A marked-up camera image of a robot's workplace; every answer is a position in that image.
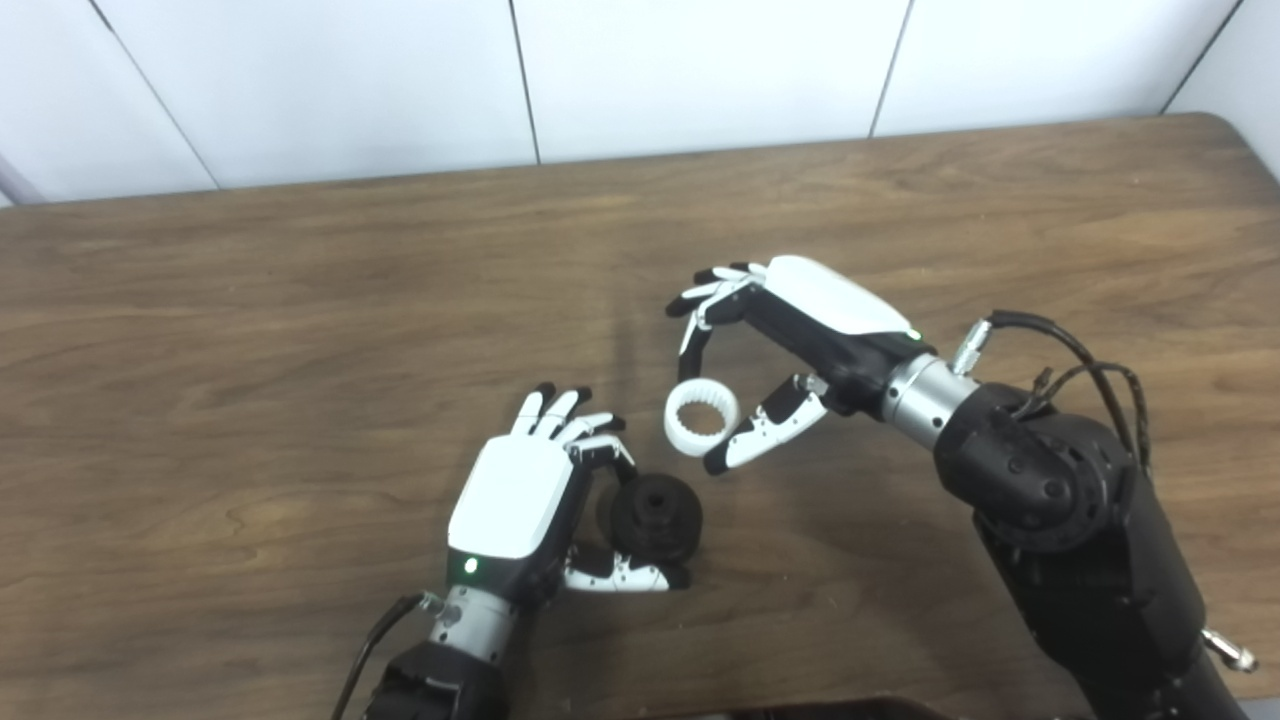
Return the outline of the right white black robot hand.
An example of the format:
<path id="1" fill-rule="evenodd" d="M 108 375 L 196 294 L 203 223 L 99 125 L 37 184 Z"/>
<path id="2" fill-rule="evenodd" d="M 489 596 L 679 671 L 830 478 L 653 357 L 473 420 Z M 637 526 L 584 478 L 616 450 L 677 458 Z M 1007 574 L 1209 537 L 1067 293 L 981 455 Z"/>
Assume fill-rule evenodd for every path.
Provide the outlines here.
<path id="1" fill-rule="evenodd" d="M 692 281 L 666 306 L 668 318 L 687 320 L 678 380 L 700 377 L 713 331 L 740 322 L 810 369 L 785 379 L 704 454 L 703 466 L 713 477 L 790 442 L 828 413 L 883 421 L 893 377 L 934 354 L 897 309 L 809 258 L 732 263 L 700 270 Z"/>

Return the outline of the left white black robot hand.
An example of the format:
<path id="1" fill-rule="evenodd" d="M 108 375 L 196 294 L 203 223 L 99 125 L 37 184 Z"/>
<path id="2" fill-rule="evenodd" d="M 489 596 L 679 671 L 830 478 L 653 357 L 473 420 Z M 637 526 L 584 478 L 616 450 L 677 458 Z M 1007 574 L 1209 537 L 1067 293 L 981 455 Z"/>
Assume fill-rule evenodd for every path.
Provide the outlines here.
<path id="1" fill-rule="evenodd" d="M 691 573 L 676 564 L 576 546 L 596 471 L 609 469 L 621 482 L 639 477 L 620 438 L 625 419 L 581 413 L 591 396 L 586 386 L 559 392 L 543 382 L 511 428 L 480 448 L 447 527 L 449 588 L 532 609 L 562 589 L 636 594 L 691 587 Z"/>

